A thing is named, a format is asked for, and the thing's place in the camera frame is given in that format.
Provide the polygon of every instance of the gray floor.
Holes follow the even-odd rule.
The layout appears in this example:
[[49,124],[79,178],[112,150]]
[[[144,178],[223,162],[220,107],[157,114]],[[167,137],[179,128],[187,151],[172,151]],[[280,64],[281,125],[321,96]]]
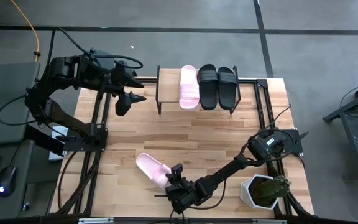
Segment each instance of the gray floor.
[[[38,25],[114,27],[257,28],[252,0],[231,1],[31,1],[17,0]],[[358,30],[356,0],[260,0],[266,29]],[[0,0],[0,24],[25,24],[9,1]],[[50,32],[38,32],[44,66]],[[71,32],[83,47],[138,58],[139,75],[155,75],[157,64],[179,68],[206,63],[239,67],[242,77],[266,77],[259,34],[187,34],[138,32]],[[358,36],[268,35],[274,75],[284,78],[293,119],[301,131],[306,175],[315,213],[324,218],[358,221],[358,182],[341,176],[358,168],[352,160],[340,122],[327,125],[322,117],[339,107],[342,96],[358,86]],[[30,62],[35,40],[31,32],[0,31],[0,63]],[[80,52],[60,33],[54,56]],[[73,113],[78,92],[56,92],[54,99]],[[34,213],[45,212],[53,189],[35,186],[45,197]]]

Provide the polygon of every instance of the black slide sandal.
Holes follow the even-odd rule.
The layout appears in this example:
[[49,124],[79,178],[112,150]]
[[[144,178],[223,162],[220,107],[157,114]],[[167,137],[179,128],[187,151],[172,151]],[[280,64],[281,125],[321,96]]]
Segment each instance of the black slide sandal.
[[218,69],[219,105],[222,109],[231,110],[236,104],[237,78],[230,68]]
[[214,65],[202,66],[197,73],[200,86],[200,104],[204,110],[213,110],[216,107],[216,93],[218,91],[218,76]]

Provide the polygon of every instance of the pink slipper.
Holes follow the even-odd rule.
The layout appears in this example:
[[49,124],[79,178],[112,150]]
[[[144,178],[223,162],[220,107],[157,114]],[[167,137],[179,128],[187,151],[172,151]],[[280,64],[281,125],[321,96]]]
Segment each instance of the pink slipper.
[[171,173],[171,168],[167,165],[162,164],[146,153],[142,153],[137,157],[136,165],[162,190],[165,190],[170,185],[168,177],[165,176],[165,174]]
[[196,69],[191,65],[185,65],[180,71],[180,108],[190,110],[198,105],[200,91],[197,82]]

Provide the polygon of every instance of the cactus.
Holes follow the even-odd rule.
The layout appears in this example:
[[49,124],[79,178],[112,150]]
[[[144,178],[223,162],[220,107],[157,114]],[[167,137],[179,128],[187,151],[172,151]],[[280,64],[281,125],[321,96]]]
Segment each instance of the cactus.
[[250,194],[255,204],[269,207],[276,198],[284,197],[290,191],[291,182],[284,176],[278,176],[271,180],[258,178],[250,186]]

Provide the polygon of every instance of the white planter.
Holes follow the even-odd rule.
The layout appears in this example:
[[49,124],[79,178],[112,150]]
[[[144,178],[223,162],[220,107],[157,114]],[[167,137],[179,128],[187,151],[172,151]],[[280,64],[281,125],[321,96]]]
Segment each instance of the white planter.
[[273,179],[273,177],[269,177],[269,176],[266,176],[266,175],[255,174],[253,176],[253,178],[241,183],[241,186],[240,186],[240,198],[241,198],[241,200],[243,200],[246,204],[248,204],[252,208],[262,208],[262,209],[273,210],[273,208],[274,208],[274,206],[276,206],[279,198],[277,198],[276,201],[274,201],[274,203],[270,207],[263,207],[263,206],[256,205],[254,203],[254,201],[253,201],[253,199],[251,197],[251,194],[249,193],[249,186],[251,185],[252,181],[254,181],[255,177],[262,177],[262,178],[265,178],[265,179]]

